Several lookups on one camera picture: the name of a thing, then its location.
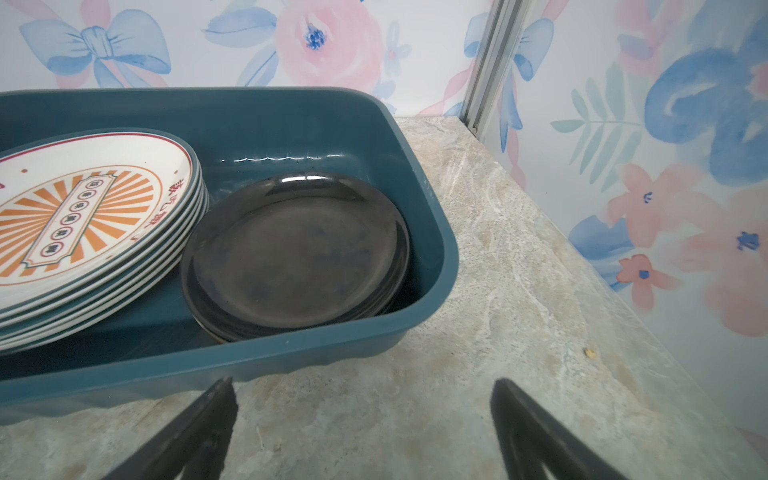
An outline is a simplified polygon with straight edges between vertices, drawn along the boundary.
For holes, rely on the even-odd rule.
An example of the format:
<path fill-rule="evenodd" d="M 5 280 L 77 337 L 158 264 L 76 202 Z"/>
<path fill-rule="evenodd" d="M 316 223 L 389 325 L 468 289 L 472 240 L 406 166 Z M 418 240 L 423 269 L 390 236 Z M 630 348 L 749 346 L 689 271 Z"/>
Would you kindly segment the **orange sunburst plate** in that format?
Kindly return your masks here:
<path fill-rule="evenodd" d="M 203 197 L 193 148 L 153 130 L 67 134 L 1 154 L 1 316 L 80 294 L 163 251 Z"/>
<path fill-rule="evenodd" d="M 201 193 L 202 199 L 194 208 L 191 219 L 185 221 L 181 232 L 177 233 L 169 244 L 155 248 L 148 259 L 120 274 L 115 281 L 97 288 L 93 294 L 88 294 L 85 300 L 77 300 L 76 305 L 69 307 L 66 312 L 48 319 L 32 320 L 32 326 L 23 326 L 14 332 L 5 333 L 4 329 L 1 329 L 1 352 L 23 350 L 39 341 L 56 341 L 64 336 L 65 331 L 76 329 L 79 325 L 87 328 L 154 286 L 178 264 L 192 228 L 209 206 L 209 194 L 205 186 L 202 186 Z"/>

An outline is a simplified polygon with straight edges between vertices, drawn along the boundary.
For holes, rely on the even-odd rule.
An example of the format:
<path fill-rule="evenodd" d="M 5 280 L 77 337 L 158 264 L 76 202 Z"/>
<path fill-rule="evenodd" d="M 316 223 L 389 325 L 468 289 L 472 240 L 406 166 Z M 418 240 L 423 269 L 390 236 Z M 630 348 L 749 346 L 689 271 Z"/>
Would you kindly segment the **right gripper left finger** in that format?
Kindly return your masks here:
<path fill-rule="evenodd" d="M 108 479 L 218 479 L 238 416 L 230 377 L 216 381 Z"/>

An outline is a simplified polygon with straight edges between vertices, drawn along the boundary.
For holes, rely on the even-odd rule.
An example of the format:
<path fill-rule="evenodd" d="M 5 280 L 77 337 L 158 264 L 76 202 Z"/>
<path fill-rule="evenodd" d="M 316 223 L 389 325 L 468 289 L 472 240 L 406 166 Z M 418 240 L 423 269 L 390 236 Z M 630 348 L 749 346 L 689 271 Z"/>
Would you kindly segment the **black round plate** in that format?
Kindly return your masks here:
<path fill-rule="evenodd" d="M 298 173 L 250 184 L 197 224 L 180 279 L 196 322 L 236 342 L 374 316 L 410 261 L 403 216 L 361 180 Z"/>

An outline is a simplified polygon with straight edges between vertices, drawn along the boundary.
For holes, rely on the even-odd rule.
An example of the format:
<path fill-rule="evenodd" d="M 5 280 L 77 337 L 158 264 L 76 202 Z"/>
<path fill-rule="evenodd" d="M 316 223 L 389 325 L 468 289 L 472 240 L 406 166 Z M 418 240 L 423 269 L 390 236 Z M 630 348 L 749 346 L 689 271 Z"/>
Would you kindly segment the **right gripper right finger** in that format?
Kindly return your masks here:
<path fill-rule="evenodd" d="M 625 477 L 512 380 L 495 381 L 490 409 L 510 479 Z"/>

